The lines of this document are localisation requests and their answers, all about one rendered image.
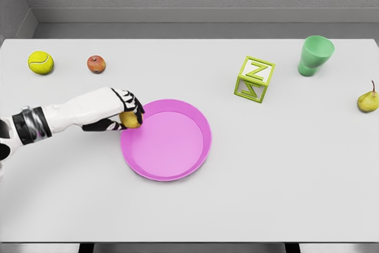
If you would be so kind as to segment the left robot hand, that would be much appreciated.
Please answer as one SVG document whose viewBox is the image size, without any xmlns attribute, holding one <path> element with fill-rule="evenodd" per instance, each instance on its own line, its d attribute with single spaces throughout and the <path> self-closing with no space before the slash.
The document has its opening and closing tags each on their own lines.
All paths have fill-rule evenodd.
<svg viewBox="0 0 379 253">
<path fill-rule="evenodd" d="M 142 104 L 133 93 L 109 87 L 96 90 L 95 95 L 89 99 L 89 105 L 85 104 L 85 110 L 91 111 L 91 115 L 86 114 L 83 119 L 79 119 L 79 125 L 85 132 L 128 129 L 124 123 L 110 119 L 120 113 L 131 114 L 141 126 L 145 113 Z"/>
</svg>

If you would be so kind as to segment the yellow lemon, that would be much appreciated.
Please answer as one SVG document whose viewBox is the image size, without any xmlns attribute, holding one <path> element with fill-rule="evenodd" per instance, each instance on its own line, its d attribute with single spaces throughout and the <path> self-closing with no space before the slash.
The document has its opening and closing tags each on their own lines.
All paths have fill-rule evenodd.
<svg viewBox="0 0 379 253">
<path fill-rule="evenodd" d="M 134 112 L 122 112 L 118 115 L 120 123 L 128 129 L 137 129 L 141 126 Z"/>
</svg>

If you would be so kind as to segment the pink round plate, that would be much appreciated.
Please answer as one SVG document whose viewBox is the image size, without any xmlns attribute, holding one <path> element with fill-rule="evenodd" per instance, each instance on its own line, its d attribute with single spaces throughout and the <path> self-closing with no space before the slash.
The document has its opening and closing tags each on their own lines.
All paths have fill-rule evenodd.
<svg viewBox="0 0 379 253">
<path fill-rule="evenodd" d="M 180 100 L 152 101 L 144 106 L 143 124 L 121 133 L 127 165 L 154 181 L 175 181 L 202 166 L 210 153 L 211 127 L 205 115 Z"/>
</svg>

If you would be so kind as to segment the red apple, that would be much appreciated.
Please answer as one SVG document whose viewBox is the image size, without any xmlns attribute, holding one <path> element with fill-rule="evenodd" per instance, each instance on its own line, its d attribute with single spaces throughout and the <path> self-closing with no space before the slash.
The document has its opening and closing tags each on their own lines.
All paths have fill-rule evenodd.
<svg viewBox="0 0 379 253">
<path fill-rule="evenodd" d="M 103 57 L 98 55 L 90 56 L 86 62 L 88 69 L 95 74 L 100 74 L 106 69 L 106 62 Z"/>
</svg>

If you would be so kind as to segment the yellow tennis ball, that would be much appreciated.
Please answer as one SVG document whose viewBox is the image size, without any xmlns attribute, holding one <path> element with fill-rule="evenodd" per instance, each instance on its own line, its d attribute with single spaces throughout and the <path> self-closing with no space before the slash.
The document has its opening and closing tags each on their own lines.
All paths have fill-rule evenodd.
<svg viewBox="0 0 379 253">
<path fill-rule="evenodd" d="M 28 57 L 28 67 L 36 74 L 47 75 L 54 68 L 54 60 L 47 52 L 35 51 Z"/>
</svg>

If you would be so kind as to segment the green letter block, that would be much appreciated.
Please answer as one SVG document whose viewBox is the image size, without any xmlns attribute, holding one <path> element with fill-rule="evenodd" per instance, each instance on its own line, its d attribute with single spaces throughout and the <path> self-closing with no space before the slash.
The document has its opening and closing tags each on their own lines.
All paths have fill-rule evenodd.
<svg viewBox="0 0 379 253">
<path fill-rule="evenodd" d="M 261 103 L 274 70 L 274 63 L 246 56 L 237 76 L 234 95 Z"/>
</svg>

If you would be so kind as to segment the green plastic cup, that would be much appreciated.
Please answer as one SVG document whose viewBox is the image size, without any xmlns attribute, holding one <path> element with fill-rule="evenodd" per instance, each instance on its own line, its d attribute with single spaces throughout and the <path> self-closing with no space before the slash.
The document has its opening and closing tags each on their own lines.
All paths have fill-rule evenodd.
<svg viewBox="0 0 379 253">
<path fill-rule="evenodd" d="M 333 42 L 323 36 L 305 39 L 301 50 L 298 72 L 303 76 L 314 76 L 335 52 Z"/>
</svg>

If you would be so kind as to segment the yellow-green pear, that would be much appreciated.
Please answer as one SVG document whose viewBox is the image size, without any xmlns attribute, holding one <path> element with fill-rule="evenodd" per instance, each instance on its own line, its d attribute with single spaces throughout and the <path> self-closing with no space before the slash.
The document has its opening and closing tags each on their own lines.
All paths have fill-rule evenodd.
<svg viewBox="0 0 379 253">
<path fill-rule="evenodd" d="M 370 113 L 379 108 L 379 93 L 375 90 L 375 83 L 372 83 L 372 91 L 360 95 L 357 99 L 357 107 L 363 113 Z"/>
</svg>

